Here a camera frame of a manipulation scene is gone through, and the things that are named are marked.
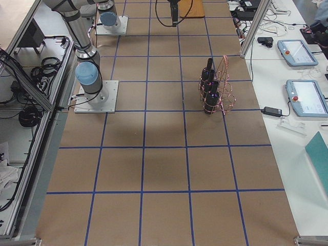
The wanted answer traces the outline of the dark wine bottle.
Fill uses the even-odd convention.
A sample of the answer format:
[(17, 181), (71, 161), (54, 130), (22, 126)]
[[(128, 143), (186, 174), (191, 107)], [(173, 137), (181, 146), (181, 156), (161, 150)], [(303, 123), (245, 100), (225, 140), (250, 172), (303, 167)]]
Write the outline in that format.
[(214, 80), (212, 82), (207, 82), (204, 88), (204, 91), (206, 92), (206, 98), (210, 97), (212, 94), (215, 94), (217, 92), (219, 82)]

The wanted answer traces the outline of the wooden tray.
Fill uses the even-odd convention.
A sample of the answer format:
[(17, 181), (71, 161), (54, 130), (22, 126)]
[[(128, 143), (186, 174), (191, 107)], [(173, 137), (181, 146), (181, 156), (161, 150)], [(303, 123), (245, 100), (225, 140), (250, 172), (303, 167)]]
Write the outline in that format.
[(179, 16), (187, 18), (203, 18), (205, 16), (202, 0), (180, 0)]

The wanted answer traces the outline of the far basket wine bottle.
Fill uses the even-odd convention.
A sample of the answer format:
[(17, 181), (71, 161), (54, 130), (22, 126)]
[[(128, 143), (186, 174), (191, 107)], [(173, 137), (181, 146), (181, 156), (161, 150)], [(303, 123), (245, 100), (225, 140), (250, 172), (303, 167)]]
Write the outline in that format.
[(203, 68), (201, 76), (200, 76), (200, 82), (199, 82), (199, 88), (201, 89), (204, 85), (204, 82), (209, 78), (210, 71), (212, 70), (213, 65), (213, 59), (208, 58), (207, 66)]

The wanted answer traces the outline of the basket wine bottle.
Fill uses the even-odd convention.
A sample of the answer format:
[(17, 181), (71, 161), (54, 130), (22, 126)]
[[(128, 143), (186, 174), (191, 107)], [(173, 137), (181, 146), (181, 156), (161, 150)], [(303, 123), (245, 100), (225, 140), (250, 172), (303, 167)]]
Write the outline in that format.
[(199, 82), (199, 88), (201, 89), (204, 85), (204, 82), (209, 78), (210, 71), (212, 70), (213, 65), (213, 59), (208, 58), (207, 66), (203, 68), (201, 76), (200, 76), (200, 82)]
[(217, 103), (219, 99), (218, 92), (215, 93), (208, 93), (206, 96), (206, 100), (204, 103), (204, 111), (206, 114), (212, 114), (215, 112)]

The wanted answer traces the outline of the near basket wine bottle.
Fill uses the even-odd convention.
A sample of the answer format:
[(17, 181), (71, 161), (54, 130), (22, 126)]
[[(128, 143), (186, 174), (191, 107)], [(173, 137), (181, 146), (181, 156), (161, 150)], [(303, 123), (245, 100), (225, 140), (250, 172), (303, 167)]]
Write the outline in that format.
[(218, 92), (215, 93), (208, 93), (206, 96), (206, 100), (204, 103), (204, 111), (206, 114), (212, 114), (215, 112), (217, 103), (219, 99)]

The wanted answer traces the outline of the black handheld device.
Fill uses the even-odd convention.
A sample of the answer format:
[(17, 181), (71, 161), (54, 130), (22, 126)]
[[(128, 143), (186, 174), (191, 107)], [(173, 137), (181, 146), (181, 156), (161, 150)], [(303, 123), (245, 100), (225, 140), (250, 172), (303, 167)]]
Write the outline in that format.
[(273, 46), (273, 38), (272, 37), (258, 37), (257, 42), (267, 48), (271, 48)]

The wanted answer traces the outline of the far teach pendant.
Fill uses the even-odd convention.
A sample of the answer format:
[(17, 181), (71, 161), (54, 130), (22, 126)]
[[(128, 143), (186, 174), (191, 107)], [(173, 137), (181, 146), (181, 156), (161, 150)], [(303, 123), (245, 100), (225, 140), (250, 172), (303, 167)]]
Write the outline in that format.
[(307, 67), (318, 65), (317, 59), (314, 57), (303, 40), (278, 40), (277, 47), (282, 57), (291, 67)]

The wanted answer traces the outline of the teach pendant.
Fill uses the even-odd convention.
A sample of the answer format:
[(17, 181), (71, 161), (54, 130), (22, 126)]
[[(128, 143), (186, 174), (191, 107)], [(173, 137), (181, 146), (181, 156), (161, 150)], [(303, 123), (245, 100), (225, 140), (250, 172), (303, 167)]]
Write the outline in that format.
[(303, 40), (278, 40), (277, 47), (282, 57), (291, 67), (307, 67), (318, 65), (317, 59), (314, 57)]
[(327, 117), (327, 104), (316, 80), (289, 79), (285, 88), (297, 116)]

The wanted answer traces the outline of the black power adapter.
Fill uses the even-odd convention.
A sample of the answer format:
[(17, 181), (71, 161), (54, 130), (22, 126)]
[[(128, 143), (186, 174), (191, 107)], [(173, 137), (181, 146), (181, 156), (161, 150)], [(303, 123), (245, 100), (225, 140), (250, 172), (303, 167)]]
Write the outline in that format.
[(261, 113), (273, 117), (281, 117), (282, 116), (282, 110), (272, 107), (264, 107), (261, 109)]

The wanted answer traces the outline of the near teach pendant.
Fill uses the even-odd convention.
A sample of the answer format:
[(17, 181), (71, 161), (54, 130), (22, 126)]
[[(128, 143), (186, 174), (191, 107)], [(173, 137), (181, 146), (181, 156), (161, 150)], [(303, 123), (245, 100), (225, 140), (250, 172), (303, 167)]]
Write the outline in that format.
[(327, 117), (327, 104), (316, 80), (289, 79), (285, 88), (297, 116)]

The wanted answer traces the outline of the clear acrylic stand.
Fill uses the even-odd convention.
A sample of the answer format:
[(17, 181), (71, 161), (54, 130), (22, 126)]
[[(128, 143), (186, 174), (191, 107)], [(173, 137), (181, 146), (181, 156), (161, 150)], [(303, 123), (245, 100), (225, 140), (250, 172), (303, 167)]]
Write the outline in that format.
[(277, 127), (290, 130), (292, 132), (298, 133), (302, 136), (307, 136), (305, 123), (291, 123), (290, 120), (286, 117), (282, 117), (277, 124)]

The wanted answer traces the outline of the teal board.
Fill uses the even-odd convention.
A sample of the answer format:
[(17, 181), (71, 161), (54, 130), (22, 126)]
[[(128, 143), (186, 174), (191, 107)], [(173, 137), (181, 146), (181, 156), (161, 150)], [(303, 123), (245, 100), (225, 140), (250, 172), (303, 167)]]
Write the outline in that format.
[(327, 193), (327, 145), (318, 131), (305, 146), (321, 185)]

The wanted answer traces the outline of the aluminium frame post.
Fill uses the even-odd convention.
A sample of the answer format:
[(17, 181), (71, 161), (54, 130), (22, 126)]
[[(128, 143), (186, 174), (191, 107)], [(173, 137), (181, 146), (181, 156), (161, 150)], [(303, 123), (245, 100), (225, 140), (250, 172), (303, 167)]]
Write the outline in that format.
[(253, 40), (255, 38), (255, 35), (257, 33), (257, 30), (263, 21), (266, 12), (270, 6), (271, 1), (270, 0), (262, 0), (259, 4), (259, 7), (255, 13), (255, 16), (253, 18), (251, 27), (245, 37), (245, 40), (241, 46), (239, 55), (241, 58), (245, 58), (249, 48), (251, 47), (251, 44), (253, 43)]

